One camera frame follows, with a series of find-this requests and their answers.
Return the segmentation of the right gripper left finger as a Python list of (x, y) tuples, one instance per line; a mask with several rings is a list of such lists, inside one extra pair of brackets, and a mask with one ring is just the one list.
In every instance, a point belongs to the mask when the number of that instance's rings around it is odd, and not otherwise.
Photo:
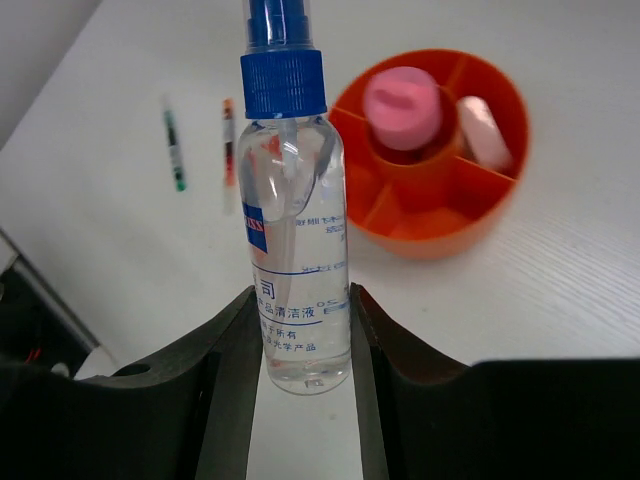
[(214, 318), (112, 376), (1, 369), (5, 479), (242, 479), (262, 335), (244, 290)]

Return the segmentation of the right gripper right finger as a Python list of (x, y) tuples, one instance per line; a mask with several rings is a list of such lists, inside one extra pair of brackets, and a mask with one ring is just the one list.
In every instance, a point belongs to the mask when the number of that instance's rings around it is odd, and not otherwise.
[(462, 364), (361, 285), (351, 351), (367, 479), (635, 479), (637, 359)]

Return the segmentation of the clear blue spray bottle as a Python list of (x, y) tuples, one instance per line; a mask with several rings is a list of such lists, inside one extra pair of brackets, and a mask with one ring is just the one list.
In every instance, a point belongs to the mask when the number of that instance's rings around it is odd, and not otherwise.
[(244, 8), (238, 174), (267, 371), (284, 391), (317, 395), (351, 365), (343, 143), (308, 4)]

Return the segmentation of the pink white eraser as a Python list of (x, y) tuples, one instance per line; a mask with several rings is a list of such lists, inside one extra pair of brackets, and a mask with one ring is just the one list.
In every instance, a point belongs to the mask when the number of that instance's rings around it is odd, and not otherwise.
[(506, 172), (513, 157), (488, 103), (478, 96), (465, 96), (456, 103), (464, 145), (480, 166)]

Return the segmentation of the pink capped glue bottle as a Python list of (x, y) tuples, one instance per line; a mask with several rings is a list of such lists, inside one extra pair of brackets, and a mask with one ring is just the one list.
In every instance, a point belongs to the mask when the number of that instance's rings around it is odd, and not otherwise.
[(409, 66), (372, 76), (364, 89), (363, 112), (375, 138), (397, 151), (425, 146), (438, 134), (443, 121), (435, 79), (425, 70)]

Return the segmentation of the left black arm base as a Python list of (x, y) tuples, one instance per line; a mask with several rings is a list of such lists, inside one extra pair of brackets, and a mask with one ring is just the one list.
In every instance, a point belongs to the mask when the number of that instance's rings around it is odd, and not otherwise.
[(6, 234), (1, 235), (1, 363), (74, 377), (95, 336)]

